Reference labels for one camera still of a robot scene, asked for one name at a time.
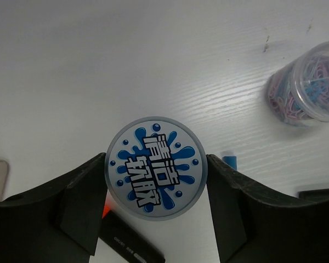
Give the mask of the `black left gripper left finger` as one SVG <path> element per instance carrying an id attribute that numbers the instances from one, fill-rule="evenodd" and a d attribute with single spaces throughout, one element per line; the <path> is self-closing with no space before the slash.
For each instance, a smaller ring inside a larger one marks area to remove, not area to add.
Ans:
<path id="1" fill-rule="evenodd" d="M 89 262 L 107 193 L 105 156 L 0 202 L 0 262 Z"/>

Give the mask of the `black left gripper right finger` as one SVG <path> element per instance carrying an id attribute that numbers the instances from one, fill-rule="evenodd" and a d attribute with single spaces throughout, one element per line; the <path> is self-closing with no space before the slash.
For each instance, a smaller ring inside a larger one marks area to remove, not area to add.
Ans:
<path id="1" fill-rule="evenodd" d="M 221 262 L 329 262 L 329 200 L 269 188 L 207 156 L 207 190 Z"/>

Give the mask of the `blue-lidded cleaning gel jar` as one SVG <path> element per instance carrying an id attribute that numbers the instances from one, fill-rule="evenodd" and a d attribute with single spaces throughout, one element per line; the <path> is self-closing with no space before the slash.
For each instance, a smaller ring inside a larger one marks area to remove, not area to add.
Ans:
<path id="1" fill-rule="evenodd" d="M 201 197 L 207 176 L 206 154 L 197 136 L 166 117 L 127 124 L 106 152 L 110 195 L 126 212 L 145 220 L 186 213 Z"/>

